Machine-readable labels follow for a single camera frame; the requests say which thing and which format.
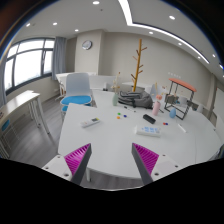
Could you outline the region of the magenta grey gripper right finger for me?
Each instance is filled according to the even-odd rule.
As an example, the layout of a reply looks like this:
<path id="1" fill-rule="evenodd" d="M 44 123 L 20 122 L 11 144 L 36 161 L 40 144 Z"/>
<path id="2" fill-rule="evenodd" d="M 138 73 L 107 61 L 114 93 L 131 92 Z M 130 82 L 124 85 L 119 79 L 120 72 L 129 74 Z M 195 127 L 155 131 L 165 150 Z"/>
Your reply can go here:
<path id="1" fill-rule="evenodd" d="M 141 145 L 132 144 L 132 155 L 140 173 L 144 185 L 153 182 L 152 171 L 156 165 L 159 155 Z"/>

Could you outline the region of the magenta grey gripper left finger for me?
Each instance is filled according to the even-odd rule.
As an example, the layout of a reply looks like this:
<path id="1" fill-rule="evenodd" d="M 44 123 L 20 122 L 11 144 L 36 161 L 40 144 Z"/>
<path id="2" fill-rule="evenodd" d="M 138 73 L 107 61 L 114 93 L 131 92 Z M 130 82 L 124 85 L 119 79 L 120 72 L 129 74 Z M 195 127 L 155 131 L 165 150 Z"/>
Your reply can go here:
<path id="1" fill-rule="evenodd" d="M 91 144 L 86 144 L 64 157 L 72 173 L 71 181 L 76 185 L 79 185 L 82 181 L 91 154 Z"/>

